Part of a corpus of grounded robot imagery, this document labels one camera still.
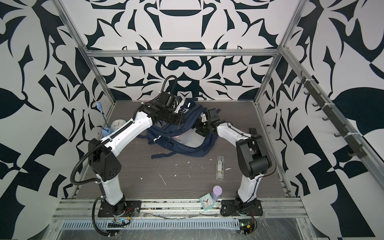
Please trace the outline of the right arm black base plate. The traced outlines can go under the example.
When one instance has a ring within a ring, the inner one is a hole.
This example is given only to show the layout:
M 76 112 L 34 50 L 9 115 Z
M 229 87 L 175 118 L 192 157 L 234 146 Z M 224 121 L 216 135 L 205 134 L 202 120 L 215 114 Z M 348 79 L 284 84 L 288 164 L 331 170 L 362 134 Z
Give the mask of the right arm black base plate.
M 222 200 L 220 214 L 228 216 L 254 216 L 259 217 L 264 214 L 261 202 L 257 199 L 248 203 L 242 203 L 240 199 Z

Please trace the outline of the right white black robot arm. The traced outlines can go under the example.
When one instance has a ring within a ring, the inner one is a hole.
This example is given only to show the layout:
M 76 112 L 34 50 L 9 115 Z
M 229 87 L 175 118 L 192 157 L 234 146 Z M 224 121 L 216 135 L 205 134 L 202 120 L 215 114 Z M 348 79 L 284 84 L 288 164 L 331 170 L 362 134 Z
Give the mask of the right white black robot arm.
M 267 172 L 273 165 L 263 137 L 242 132 L 232 123 L 221 120 L 215 108 L 203 111 L 196 127 L 199 134 L 215 134 L 236 147 L 238 166 L 243 176 L 235 205 L 239 210 L 250 208 L 257 199 L 262 178 L 268 175 Z

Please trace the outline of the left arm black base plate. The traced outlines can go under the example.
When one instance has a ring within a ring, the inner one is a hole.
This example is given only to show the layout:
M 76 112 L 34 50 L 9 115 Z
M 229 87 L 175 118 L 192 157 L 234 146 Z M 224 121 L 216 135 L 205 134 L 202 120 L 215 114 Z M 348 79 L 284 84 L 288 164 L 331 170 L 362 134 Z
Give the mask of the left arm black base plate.
M 110 205 L 107 201 L 102 200 L 101 206 L 97 212 L 99 218 L 112 218 L 112 217 L 133 217 L 141 211 L 141 201 L 125 201 L 121 200 L 116 205 Z

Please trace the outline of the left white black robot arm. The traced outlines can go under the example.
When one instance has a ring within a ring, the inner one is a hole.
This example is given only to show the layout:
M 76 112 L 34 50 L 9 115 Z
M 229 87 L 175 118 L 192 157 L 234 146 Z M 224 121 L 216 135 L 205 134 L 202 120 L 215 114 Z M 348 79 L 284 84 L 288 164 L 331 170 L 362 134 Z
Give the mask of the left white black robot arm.
M 95 182 L 101 185 L 104 201 L 112 208 L 115 215 L 121 214 L 125 209 L 126 200 L 119 181 L 122 165 L 117 157 L 132 140 L 156 122 L 161 121 L 173 125 L 183 123 L 181 108 L 185 102 L 186 100 L 182 97 L 162 92 L 153 100 L 141 103 L 135 109 L 133 117 L 117 131 L 99 141 L 92 140 L 89 143 L 89 151 L 72 170 L 71 184 L 79 186 Z M 76 172 L 85 160 L 89 161 L 89 166 L 96 177 L 77 181 Z

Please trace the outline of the navy blue student backpack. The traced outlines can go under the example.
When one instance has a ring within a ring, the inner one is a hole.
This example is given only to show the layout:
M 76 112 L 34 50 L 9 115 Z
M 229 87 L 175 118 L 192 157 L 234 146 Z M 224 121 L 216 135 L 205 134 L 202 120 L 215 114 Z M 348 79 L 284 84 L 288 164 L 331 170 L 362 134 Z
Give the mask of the navy blue student backpack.
M 152 159 L 160 159 L 181 154 L 189 157 L 204 157 L 215 145 L 218 138 L 215 134 L 203 137 L 195 132 L 195 122 L 201 113 L 208 108 L 187 99 L 181 107 L 185 122 L 179 126 L 156 123 L 147 129 L 146 135 L 138 135 L 139 139 L 146 139 L 149 145 L 157 144 L 169 150 L 168 154 L 152 155 Z

